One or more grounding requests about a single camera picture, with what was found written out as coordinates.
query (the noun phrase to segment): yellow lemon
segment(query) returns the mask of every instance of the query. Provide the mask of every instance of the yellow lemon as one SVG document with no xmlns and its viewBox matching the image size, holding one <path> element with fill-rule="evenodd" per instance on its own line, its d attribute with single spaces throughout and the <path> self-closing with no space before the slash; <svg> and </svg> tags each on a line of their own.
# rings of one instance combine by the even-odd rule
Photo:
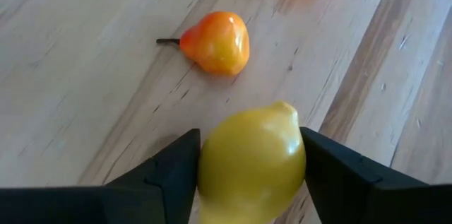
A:
<svg viewBox="0 0 452 224">
<path fill-rule="evenodd" d="M 286 102 L 237 113 L 201 150 L 201 224 L 264 224 L 302 185 L 306 154 L 298 114 Z"/>
</svg>

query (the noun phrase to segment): wood grain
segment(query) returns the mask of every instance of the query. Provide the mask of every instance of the wood grain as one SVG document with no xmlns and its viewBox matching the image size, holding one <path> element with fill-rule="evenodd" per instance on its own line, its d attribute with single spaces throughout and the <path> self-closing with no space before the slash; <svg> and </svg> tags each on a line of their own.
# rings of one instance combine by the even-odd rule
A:
<svg viewBox="0 0 452 224">
<path fill-rule="evenodd" d="M 391 167 L 431 183 L 452 182 L 452 11 L 403 129 Z"/>
<path fill-rule="evenodd" d="M 204 136 L 278 99 L 300 125 L 447 182 L 451 4 L 0 0 L 0 186 L 104 184 L 193 127 Z M 216 10 L 249 29 L 251 58 L 235 78 L 155 45 Z M 305 188 L 277 223 L 319 223 Z"/>
</svg>

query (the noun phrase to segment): wooden plank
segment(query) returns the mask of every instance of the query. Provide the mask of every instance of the wooden plank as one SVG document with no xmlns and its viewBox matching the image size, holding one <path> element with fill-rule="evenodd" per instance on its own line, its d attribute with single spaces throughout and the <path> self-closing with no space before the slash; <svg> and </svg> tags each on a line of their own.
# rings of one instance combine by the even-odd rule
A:
<svg viewBox="0 0 452 224">
<path fill-rule="evenodd" d="M 158 150 L 159 138 L 192 127 L 205 134 L 227 115 L 277 98 L 298 107 L 304 122 L 320 126 L 370 21 L 369 13 L 357 16 L 351 7 L 371 13 L 379 0 L 310 0 L 311 6 L 306 1 L 200 0 L 186 22 L 226 8 L 248 21 L 249 65 L 237 78 L 213 78 L 181 57 L 165 55 L 149 70 L 81 183 L 107 182 L 126 172 Z M 165 47 L 162 52 L 174 50 Z"/>
<path fill-rule="evenodd" d="M 431 184 L 452 182 L 452 10 L 403 128 L 392 168 Z"/>
<path fill-rule="evenodd" d="M 389 165 L 450 0 L 381 0 L 320 132 Z M 320 223 L 306 193 L 277 223 Z"/>
<path fill-rule="evenodd" d="M 79 180 L 157 60 L 154 39 L 171 35 L 198 0 L 174 1 L 26 0 L 8 17 L 1 185 Z"/>
</svg>

